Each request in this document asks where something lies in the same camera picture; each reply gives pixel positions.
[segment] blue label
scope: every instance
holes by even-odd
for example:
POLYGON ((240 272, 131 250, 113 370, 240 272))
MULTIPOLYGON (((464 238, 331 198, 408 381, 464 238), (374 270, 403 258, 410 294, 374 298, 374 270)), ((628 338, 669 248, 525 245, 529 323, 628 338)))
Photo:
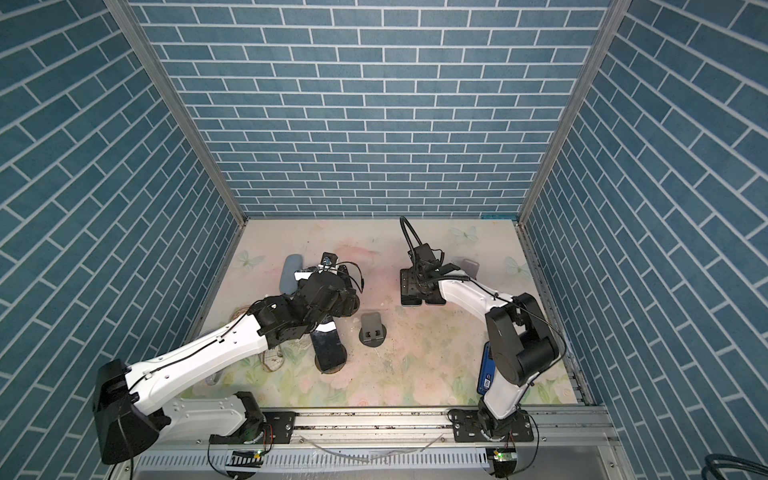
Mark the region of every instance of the blue label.
POLYGON ((496 364, 491 358, 491 343, 486 342, 482 351, 482 363, 480 364, 480 376, 478 377, 478 394, 485 395, 493 383, 493 375, 496 372, 496 364))

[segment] floral tabletop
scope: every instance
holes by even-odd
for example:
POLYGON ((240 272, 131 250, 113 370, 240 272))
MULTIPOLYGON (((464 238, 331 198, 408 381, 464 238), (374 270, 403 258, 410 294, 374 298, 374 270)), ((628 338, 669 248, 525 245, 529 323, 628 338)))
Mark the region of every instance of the floral tabletop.
MULTIPOLYGON (((422 241, 445 251, 445 261, 479 263, 478 281, 513 295, 538 298, 509 220, 414 220, 422 241)), ((360 265, 365 277, 355 316, 336 320, 348 359, 337 373, 321 374, 308 335, 228 366, 183 396, 217 398, 253 392, 262 407, 475 405, 485 323, 452 304, 400 305, 399 271, 410 264, 397 220, 252 220, 224 277, 203 332, 218 328, 242 306, 279 293, 286 257, 304 266, 323 252, 360 265), (360 316, 380 312, 387 329, 378 348, 358 340, 360 316)), ((350 273, 356 276, 356 269, 350 273)), ((575 403, 562 362, 529 389, 523 403, 575 403)))

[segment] black object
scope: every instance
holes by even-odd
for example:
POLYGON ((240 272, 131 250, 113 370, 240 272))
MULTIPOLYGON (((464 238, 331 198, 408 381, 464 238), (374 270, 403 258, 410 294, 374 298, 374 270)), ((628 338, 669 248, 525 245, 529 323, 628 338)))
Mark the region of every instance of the black object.
POLYGON ((331 268, 332 266, 336 265, 336 262, 339 261, 339 256, 335 255, 334 253, 323 253, 323 257, 320 259, 320 265, 324 266, 325 268, 331 268))
POLYGON ((170 424, 163 409, 150 415, 136 409, 125 382, 130 371, 122 360, 115 359, 96 374, 92 409, 101 460, 107 465, 125 462, 148 449, 170 424))
POLYGON ((763 477, 768 477, 768 465, 763 465, 746 458, 724 455, 721 453, 710 453, 704 457, 704 467, 701 469, 701 478, 707 480, 707 474, 712 474, 717 480, 725 480, 721 469, 738 470, 750 472, 763 477))
POLYGON ((296 423, 295 412, 265 412, 264 422, 272 427, 273 444, 290 443, 290 439, 293 436, 293 427, 296 423))
POLYGON ((384 343, 386 327, 382 325, 381 313, 364 313, 360 317, 360 333, 358 337, 365 346, 377 347, 384 343))
POLYGON ((480 263, 477 263, 474 260, 470 260, 469 258, 465 258, 462 260, 459 266, 470 278, 477 280, 478 271, 480 271, 480 263))
POLYGON ((515 473, 518 466, 518 453, 515 449, 502 448, 485 449, 485 456, 491 466, 491 475, 496 478, 507 478, 515 473))
POLYGON ((360 298, 349 278, 322 271, 300 280, 299 290, 293 296, 268 296, 252 310, 257 312, 261 325, 259 335, 266 337, 272 349, 313 332, 328 315, 351 316, 359 307, 360 298))
POLYGON ((533 442, 533 430, 528 413, 518 410, 504 419, 504 425, 500 425, 495 432, 489 432, 483 428, 479 419, 480 413, 474 409, 449 410, 448 419, 453 424, 454 441, 457 443, 487 442, 488 440, 503 442, 509 439, 508 435, 511 432, 511 439, 515 442, 533 442))
POLYGON ((488 339, 496 368, 508 382, 523 386, 536 372, 547 369, 559 353, 552 331, 539 318, 544 314, 528 293, 485 314, 488 339), (524 326, 518 335, 515 325, 524 326))
MULTIPOLYGON (((333 321, 329 316, 323 323, 333 321)), ((339 331, 336 329, 330 332, 320 332, 315 330, 310 333, 312 346, 315 348, 315 366, 321 373, 336 373, 346 364, 346 348, 341 343, 339 331)))
POLYGON ((405 217, 400 217, 400 228, 408 243, 408 255, 412 266, 400 270, 400 303, 403 306, 421 305, 422 301, 429 305, 445 305, 445 299, 440 295, 440 287, 436 279, 449 272, 458 270, 453 263, 442 264, 445 260, 445 252, 440 253, 440 258, 435 257, 429 243, 422 243, 419 235, 413 229, 413 225, 405 217), (411 234, 419 244, 413 246, 411 234))
POLYGON ((251 392, 238 392, 235 396, 245 407, 245 422, 232 435, 211 435, 211 445, 239 445, 257 440, 264 433, 265 417, 251 392))

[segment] wire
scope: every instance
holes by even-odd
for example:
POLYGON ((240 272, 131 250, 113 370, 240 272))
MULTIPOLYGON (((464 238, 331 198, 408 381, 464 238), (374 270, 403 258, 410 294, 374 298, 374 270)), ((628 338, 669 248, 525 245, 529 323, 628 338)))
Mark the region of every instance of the wire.
POLYGON ((557 333, 558 336, 560 337, 560 341, 563 344, 563 349, 560 352, 560 355, 558 356, 558 358, 554 359, 554 362, 552 362, 552 365, 547 367, 547 370, 549 370, 550 368, 552 368, 552 366, 555 363, 557 363, 560 360, 563 360, 563 358, 565 358, 565 353, 568 351, 568 343, 565 341, 565 336, 560 332, 560 330, 556 329, 554 327, 554 325, 549 323, 547 320, 541 318, 540 316, 536 315, 535 313, 531 313, 529 310, 527 310, 527 309, 525 309, 525 308, 523 308, 523 307, 521 307, 521 306, 519 306, 517 304, 515 304, 515 306, 518 307, 520 310, 526 312, 528 315, 535 316, 537 319, 539 319, 540 321, 544 322, 550 328, 550 330, 552 330, 553 332, 557 333))
POLYGON ((530 415, 529 418, 533 422, 533 425, 536 427, 536 449, 533 451, 533 458, 531 458, 531 461, 522 470, 518 470, 516 472, 513 472, 511 475, 507 475, 507 478, 512 477, 513 475, 517 475, 518 473, 525 472, 531 467, 531 465, 533 465, 533 462, 536 461, 536 455, 538 455, 538 443, 541 440, 541 436, 538 433, 538 424, 536 423, 536 419, 533 418, 533 415, 530 415))
POLYGON ((400 228, 402 228, 402 234, 406 238, 406 242, 408 243, 408 248, 411 252, 411 263, 413 263, 413 266, 416 265, 416 251, 413 249, 413 242, 411 242, 411 236, 408 235, 408 231, 406 230, 406 225, 411 230, 411 233, 413 233, 414 238, 416 238, 416 241, 419 242, 419 246, 422 245, 422 240, 419 238, 419 235, 416 233, 416 230, 413 229, 413 225, 411 225, 411 222, 408 221, 405 217, 400 217, 400 228))
MULTIPOLYGON (((222 334, 221 334, 221 335, 220 335, 218 338, 219 338, 219 339, 222 339, 222 338, 224 338, 224 336, 225 336, 225 335, 227 335, 227 334, 228 334, 228 333, 229 333, 229 332, 230 332, 230 331, 231 331, 231 330, 232 330, 234 327, 236 327, 236 326, 237 326, 237 324, 238 324, 238 323, 240 323, 240 321, 241 321, 243 318, 245 318, 245 317, 248 315, 248 313, 251 311, 251 309, 252 309, 252 308, 253 308, 253 307, 254 307, 254 306, 257 304, 257 303, 259 303, 260 301, 262 301, 262 300, 257 300, 257 301, 255 301, 255 302, 251 303, 251 304, 250 304, 250 306, 248 307, 248 310, 246 310, 246 311, 245 311, 245 313, 243 313, 243 315, 240 315, 240 318, 238 318, 237 320, 235 320, 235 321, 234 321, 234 323, 233 323, 232 325, 230 325, 230 328, 228 328, 228 329, 227 329, 227 331, 226 331, 226 332, 224 332, 224 333, 222 333, 222 334)), ((140 377, 138 378, 138 380, 136 380, 136 382, 134 382, 134 384, 133 384, 133 385, 131 385, 131 387, 128 389, 128 393, 130 394, 130 393, 131 393, 131 391, 132 391, 134 388, 136 388, 136 385, 138 385, 138 383, 139 383, 141 380, 146 380, 146 379, 147 379, 147 375, 152 375, 153 373, 159 372, 160 370, 162 370, 162 369, 165 369, 165 368, 167 368, 167 367, 169 367, 169 366, 175 365, 175 364, 177 364, 177 363, 179 363, 179 362, 183 362, 184 360, 186 360, 186 359, 189 359, 190 357, 192 357, 192 356, 194 356, 194 355, 197 355, 198 353, 200 353, 201 351, 203 351, 203 350, 204 350, 204 349, 206 349, 207 347, 209 347, 209 346, 213 345, 214 343, 217 343, 218 341, 219 341, 219 340, 213 339, 213 340, 211 340, 209 343, 206 343, 205 345, 203 345, 203 346, 202 346, 202 347, 200 347, 199 349, 195 350, 194 352, 190 353, 189 355, 185 356, 184 358, 180 358, 180 359, 174 360, 173 362, 170 362, 170 363, 166 363, 166 364, 164 364, 164 365, 158 366, 156 369, 154 369, 154 370, 151 370, 151 371, 149 371, 149 372, 147 372, 147 373, 143 374, 142 376, 140 376, 140 377)))
POLYGON ((233 478, 234 478, 234 480, 237 480, 237 475, 235 475, 233 477, 232 475, 229 474, 229 472, 228 473, 224 473, 221 470, 219 470, 218 468, 214 467, 214 464, 210 460, 210 441, 208 442, 208 449, 205 452, 205 458, 208 460, 208 465, 210 465, 210 467, 214 470, 214 472, 216 472, 217 474, 222 475, 224 477, 227 477, 230 480, 232 480, 233 478))
POLYGON ((125 442, 125 448, 128 450, 128 454, 131 456, 131 480, 134 480, 134 450, 131 448, 131 444, 128 443, 128 437, 125 436, 125 430, 123 430, 123 417, 118 415, 118 427, 120 427, 120 434, 123 436, 123 442, 125 442))
POLYGON ((707 480, 707 473, 711 473, 717 480, 725 480, 725 476, 720 471, 722 468, 740 470, 742 472, 755 473, 763 477, 768 477, 768 466, 752 462, 746 458, 723 454, 709 454, 704 457, 704 462, 706 465, 701 469, 701 478, 703 480, 707 480))
POLYGON ((128 389, 128 393, 130 394, 130 393, 131 393, 131 390, 133 390, 134 388, 136 388, 136 385, 138 385, 138 383, 139 383, 141 380, 145 380, 145 379, 147 379, 147 375, 151 375, 151 374, 153 374, 153 373, 155 373, 155 372, 158 372, 158 371, 160 371, 160 370, 162 370, 162 369, 164 369, 164 368, 166 368, 166 367, 168 367, 168 366, 174 365, 174 364, 176 364, 176 363, 179 363, 179 362, 183 362, 184 360, 186 360, 186 359, 189 359, 190 357, 192 357, 192 356, 194 356, 194 355, 196 355, 196 354, 200 353, 202 350, 206 349, 207 347, 209 347, 209 346, 213 345, 213 344, 214 344, 214 343, 216 343, 216 342, 217 342, 216 340, 211 340, 209 343, 206 343, 205 345, 203 345, 203 346, 202 346, 202 347, 200 347, 199 349, 195 350, 194 352, 190 353, 189 355, 185 356, 184 358, 181 358, 181 359, 178 359, 178 360, 174 360, 173 362, 170 362, 170 363, 166 363, 165 365, 162 365, 162 366, 158 366, 156 369, 154 369, 154 370, 151 370, 150 372, 147 372, 147 373, 143 374, 142 376, 140 376, 140 377, 139 377, 139 379, 138 379, 138 380, 136 380, 136 382, 134 382, 134 384, 133 384, 133 385, 131 385, 131 387, 128 389))
MULTIPOLYGON (((348 263, 349 265, 354 265, 354 266, 357 268, 357 271, 358 271, 358 273, 360 273, 360 284, 359 284, 359 285, 357 285, 357 282, 355 282, 355 285, 357 285, 357 289, 358 289, 358 290, 360 290, 360 293, 362 293, 362 289, 363 289, 363 288, 365 288, 365 286, 366 286, 366 281, 365 281, 365 279, 364 279, 364 278, 362 278, 362 270, 360 269, 360 265, 358 265, 358 264, 357 264, 357 263, 355 263, 355 262, 338 262, 336 265, 343 265, 344 263, 348 263)), ((352 276, 350 276, 348 273, 347 273, 347 276, 348 276, 348 277, 349 277, 349 278, 350 278, 352 281, 354 281, 354 279, 352 278, 352 276)))
POLYGON ((348 459, 348 460, 353 460, 353 461, 355 461, 355 462, 361 462, 361 463, 370 463, 370 462, 374 462, 375 460, 379 460, 380 458, 387 458, 387 457, 392 457, 392 456, 394 456, 394 455, 403 455, 403 454, 406 454, 406 453, 413 453, 413 452, 423 452, 423 451, 424 451, 424 450, 426 450, 427 448, 431 447, 431 446, 432 446, 432 444, 434 444, 435 442, 437 442, 438 440, 440 440, 440 439, 442 438, 442 435, 440 435, 438 438, 436 438, 436 439, 432 440, 430 443, 428 443, 428 444, 424 445, 423 447, 415 447, 415 448, 413 448, 413 449, 397 449, 397 450, 391 450, 391 451, 389 451, 389 452, 387 452, 387 453, 385 453, 385 454, 383 454, 383 455, 371 455, 371 457, 370 457, 370 458, 365 458, 365 457, 355 457, 354 455, 345 455, 345 454, 343 454, 343 453, 334 452, 333 450, 329 450, 329 449, 326 449, 326 448, 324 448, 324 447, 321 447, 320 445, 317 445, 315 442, 313 442, 313 441, 312 441, 312 440, 310 440, 310 439, 307 439, 307 438, 304 438, 304 437, 300 437, 300 438, 301 438, 303 441, 305 441, 305 442, 307 442, 307 443, 311 444, 311 445, 312 445, 313 447, 315 447, 316 449, 322 450, 323 452, 325 452, 325 453, 328 453, 328 454, 330 454, 330 455, 334 455, 334 456, 337 456, 337 457, 340 457, 340 458, 346 458, 346 459, 348 459))
MULTIPOLYGON (((275 446, 275 432, 272 430, 272 425, 270 423, 267 423, 266 425, 270 427, 270 448, 264 452, 264 455, 272 452, 272 447, 275 446)), ((266 442, 266 426, 264 427, 264 441, 266 442)))

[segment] gray object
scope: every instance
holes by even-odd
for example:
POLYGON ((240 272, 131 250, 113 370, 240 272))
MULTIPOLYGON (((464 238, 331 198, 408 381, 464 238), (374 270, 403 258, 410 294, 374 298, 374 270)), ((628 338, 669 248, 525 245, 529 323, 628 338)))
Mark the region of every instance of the gray object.
POLYGON ((298 253, 286 257, 283 273, 280 275, 280 293, 290 295, 299 289, 299 281, 293 274, 302 268, 304 268, 304 257, 298 253))
POLYGON ((382 315, 379 312, 364 313, 360 317, 360 342, 365 346, 377 347, 384 343, 386 327, 382 325, 382 315))
POLYGON ((470 260, 469 258, 465 258, 462 260, 459 267, 464 270, 464 273, 469 275, 471 278, 474 278, 475 280, 478 279, 478 271, 480 270, 480 263, 475 262, 474 260, 470 260))

